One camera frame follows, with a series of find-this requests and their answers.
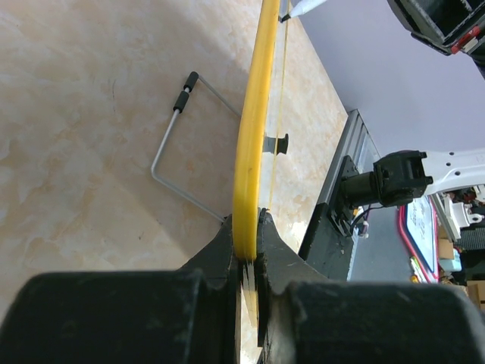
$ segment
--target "cable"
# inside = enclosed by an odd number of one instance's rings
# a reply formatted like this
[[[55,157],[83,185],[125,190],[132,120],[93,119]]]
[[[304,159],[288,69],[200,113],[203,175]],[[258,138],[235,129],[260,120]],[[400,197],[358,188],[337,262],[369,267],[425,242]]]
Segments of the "cable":
[[[382,209],[384,206],[380,206],[380,207],[367,207],[367,209],[363,212],[361,212],[359,215],[357,215],[356,218],[354,218],[354,221],[350,224],[350,232],[352,233],[354,231],[354,228],[355,226],[357,225],[357,223],[366,215],[368,214],[371,210],[378,210],[378,209]]]

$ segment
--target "beige marble surface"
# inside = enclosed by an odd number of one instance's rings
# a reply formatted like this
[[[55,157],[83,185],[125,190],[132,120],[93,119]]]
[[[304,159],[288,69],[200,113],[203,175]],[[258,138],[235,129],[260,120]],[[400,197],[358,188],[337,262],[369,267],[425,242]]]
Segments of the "beige marble surface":
[[[242,108],[260,4],[0,2],[0,317],[37,273],[178,268],[215,235],[149,166],[190,71]],[[297,249],[346,113],[299,20],[288,42],[272,214]],[[198,84],[160,172],[229,214],[237,131]]]

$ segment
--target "yellow object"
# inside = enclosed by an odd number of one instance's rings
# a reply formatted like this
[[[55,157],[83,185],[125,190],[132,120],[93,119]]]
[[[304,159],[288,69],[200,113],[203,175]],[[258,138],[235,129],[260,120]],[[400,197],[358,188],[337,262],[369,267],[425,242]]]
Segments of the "yellow object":
[[[280,0],[263,0],[239,126],[233,191],[233,243],[239,259],[256,259],[258,198]]]

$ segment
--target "white pen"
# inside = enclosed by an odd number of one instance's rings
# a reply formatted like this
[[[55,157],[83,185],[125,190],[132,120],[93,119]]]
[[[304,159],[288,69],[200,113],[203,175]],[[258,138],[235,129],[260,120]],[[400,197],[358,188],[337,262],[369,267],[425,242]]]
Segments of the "white pen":
[[[281,23],[293,17],[299,17],[322,5],[326,0],[301,0],[291,11],[281,18]]]

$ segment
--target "black rubber grip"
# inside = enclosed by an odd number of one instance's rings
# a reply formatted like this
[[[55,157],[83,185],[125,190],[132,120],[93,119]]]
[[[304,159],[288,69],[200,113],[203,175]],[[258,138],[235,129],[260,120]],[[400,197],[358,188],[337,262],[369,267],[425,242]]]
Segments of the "black rubber grip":
[[[174,111],[178,110],[179,113],[182,114],[183,108],[185,108],[187,101],[189,101],[189,93],[186,93],[185,91],[181,91],[178,99],[175,102]]]
[[[185,85],[183,85],[183,89],[186,89],[188,87],[189,92],[191,93],[198,79],[199,79],[199,74],[194,71],[191,72],[190,75],[187,77],[187,81],[185,81]]]

